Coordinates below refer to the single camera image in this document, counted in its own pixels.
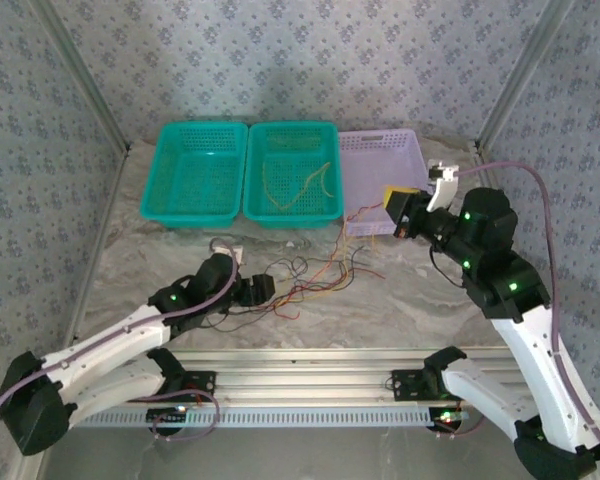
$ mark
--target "white arm segment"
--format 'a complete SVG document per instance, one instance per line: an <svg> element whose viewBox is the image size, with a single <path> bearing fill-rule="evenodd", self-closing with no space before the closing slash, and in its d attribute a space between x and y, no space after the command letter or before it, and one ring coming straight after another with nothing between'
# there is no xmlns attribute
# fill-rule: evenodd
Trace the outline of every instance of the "white arm segment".
<svg viewBox="0 0 600 480"><path fill-rule="evenodd" d="M515 357L538 406L547 441L562 450L575 452L584 445L599 444L571 401L551 356L551 309L539 306L522 315L523 321L492 320L493 326ZM571 383L600 429L600 410L593 403L569 353L560 339L560 355Z"/></svg>
<svg viewBox="0 0 600 480"><path fill-rule="evenodd" d="M480 370L473 360L456 360L442 371L445 387L487 417L511 441L518 438L515 423L538 414L531 399L505 388Z"/></svg>
<svg viewBox="0 0 600 480"><path fill-rule="evenodd" d="M458 193L458 177L455 173L460 169L458 165L444 166L438 163L438 169L442 176L436 179L436 189L427 205L427 212L433 212L437 208L448 208Z"/></svg>
<svg viewBox="0 0 600 480"><path fill-rule="evenodd" d="M78 393L75 398L78 408L71 413L69 428L108 408L155 394L164 380L158 364L141 355Z"/></svg>
<svg viewBox="0 0 600 480"><path fill-rule="evenodd" d="M86 346L102 340L107 335L127 329L128 325L154 315L160 315L157 308L143 305L124 320L83 342L46 355L43 357L45 362L43 366L65 361L75 352L79 352ZM170 336L170 328L165 326L162 320L152 321L142 327L127 329L127 332L94 348L77 360L70 362L65 368L50 372L48 374L49 379L52 382L62 382L59 393L64 403L74 402L78 392L127 360L165 344L169 341Z"/></svg>

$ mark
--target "yellow object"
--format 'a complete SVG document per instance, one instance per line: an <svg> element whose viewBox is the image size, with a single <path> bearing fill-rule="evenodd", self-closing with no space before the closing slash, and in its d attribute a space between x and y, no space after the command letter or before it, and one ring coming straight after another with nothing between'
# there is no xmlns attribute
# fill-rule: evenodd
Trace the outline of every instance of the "yellow object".
<svg viewBox="0 0 600 480"><path fill-rule="evenodd" d="M384 208L387 208L387 205L389 205L389 199L391 198L391 194L393 192L399 192L399 193L418 193L420 190L418 190L417 188L411 188L411 187L397 187L395 185L387 185L387 188L384 191L384 201L382 202L384 205Z"/></svg>
<svg viewBox="0 0 600 480"><path fill-rule="evenodd" d="M307 190L309 189L309 185L311 184L311 180L313 180L315 177L317 177L318 175L322 175L321 179L320 179L320 185L322 186L322 191L324 192L324 194L327 197L333 198L333 195L330 194L326 187L324 186L324 175L327 172L327 169L331 166L331 162L327 162L325 163L322 167L320 167L318 170L316 170L315 172L313 172L311 175L309 175L307 177L307 180L305 180L304 182L304 187L302 187L302 190L300 190L297 195L295 197L293 197L293 200L291 200L291 202L287 203L286 205L280 205L275 198L273 198L273 196L271 196L271 194L269 193L269 189L267 188L267 177L266 177L266 172L265 172L265 162L262 162L262 186L264 187L264 193L267 196L267 198L269 199L269 201L271 203L273 203L278 210L284 212L285 210L290 209L291 207L293 207L296 202L298 200L300 200L300 198L302 197L302 195L304 195Z"/></svg>

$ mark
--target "yellow block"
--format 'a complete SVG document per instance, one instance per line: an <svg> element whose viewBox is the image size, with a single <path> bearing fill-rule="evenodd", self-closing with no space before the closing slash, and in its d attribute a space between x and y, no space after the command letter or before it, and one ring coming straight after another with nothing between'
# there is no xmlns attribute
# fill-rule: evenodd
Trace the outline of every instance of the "yellow block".
<svg viewBox="0 0 600 480"><path fill-rule="evenodd" d="M398 192L398 193L418 193L420 190L418 190L417 188L411 188L411 187L400 187L400 186L396 186L396 185L388 185L387 188L384 191L384 208L387 208L387 205L389 205L389 199L391 198L391 194L393 192Z"/></svg>

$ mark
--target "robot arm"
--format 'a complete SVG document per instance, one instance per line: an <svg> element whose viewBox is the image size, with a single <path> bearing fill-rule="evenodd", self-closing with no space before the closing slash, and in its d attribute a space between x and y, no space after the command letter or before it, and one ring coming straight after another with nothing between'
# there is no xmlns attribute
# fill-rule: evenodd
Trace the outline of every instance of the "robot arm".
<svg viewBox="0 0 600 480"><path fill-rule="evenodd" d="M453 171L435 171L437 189L455 194ZM425 360L423 377L434 394L454 395L474 405L514 442L516 452L538 479L578 479L600 460L600 410L595 406L559 339L567 380L587 406L589 424L576 408L560 375L551 346L552 310L538 272L511 250L517 216L500 190L467 193L459 216L444 204L445 195L393 191L385 209L399 238L421 237L433 251L462 267L462 284L507 343L535 405L517 398L480 372L455 347Z"/></svg>
<svg viewBox="0 0 600 480"><path fill-rule="evenodd" d="M41 452L109 407L185 388L182 366L158 347L200 327L210 313L260 305L275 293L269 275L242 279L232 256L214 253L196 275L159 290L93 337L39 359L31 352L15 358L0 387L0 419L20 451Z"/></svg>

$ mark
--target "teal basket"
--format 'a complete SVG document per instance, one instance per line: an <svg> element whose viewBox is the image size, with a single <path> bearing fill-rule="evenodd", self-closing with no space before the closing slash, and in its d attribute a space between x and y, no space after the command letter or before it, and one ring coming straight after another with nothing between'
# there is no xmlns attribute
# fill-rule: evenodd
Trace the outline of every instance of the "teal basket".
<svg viewBox="0 0 600 480"><path fill-rule="evenodd" d="M326 227L344 211L341 177L334 124L256 124L249 131L244 215L267 228Z"/></svg>
<svg viewBox="0 0 600 480"><path fill-rule="evenodd" d="M167 227L230 227L240 211L246 149L242 123L165 125L140 213Z"/></svg>

